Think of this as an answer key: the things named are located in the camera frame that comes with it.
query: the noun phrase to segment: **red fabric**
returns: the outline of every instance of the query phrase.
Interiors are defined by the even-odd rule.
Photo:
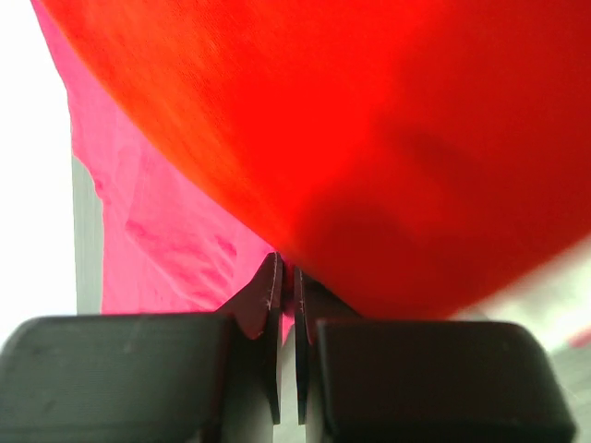
[[[589,2],[43,1],[176,168],[363,314],[449,315],[591,228]]]
[[[271,247],[154,149],[32,3],[66,84],[73,151],[103,201],[103,312],[216,309]]]
[[[591,328],[582,331],[579,335],[570,340],[570,344],[574,348],[582,348],[591,342]]]

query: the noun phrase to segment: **black plastic piece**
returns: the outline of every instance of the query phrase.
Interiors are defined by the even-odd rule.
[[[363,319],[299,270],[295,299],[307,443],[573,441],[549,360],[525,329]]]
[[[295,374],[298,423],[306,423],[309,370],[317,359],[317,322],[324,318],[361,318],[349,305],[301,269],[294,270]]]
[[[282,266],[218,313],[23,325],[0,355],[0,443],[271,442]]]

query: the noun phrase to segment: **white background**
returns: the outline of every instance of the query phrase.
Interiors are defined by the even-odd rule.
[[[27,0],[0,0],[0,347],[23,320],[76,313],[66,90]]]

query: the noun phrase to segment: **wrinkled pink fabric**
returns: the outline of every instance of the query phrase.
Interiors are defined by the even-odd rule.
[[[104,314],[216,309],[272,248],[168,163],[32,4],[66,84],[74,154],[103,201]]]

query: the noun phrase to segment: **pink fabric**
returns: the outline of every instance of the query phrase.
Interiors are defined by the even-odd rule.
[[[216,309],[271,247],[168,163],[32,3],[66,84],[74,154],[103,201],[103,312]]]

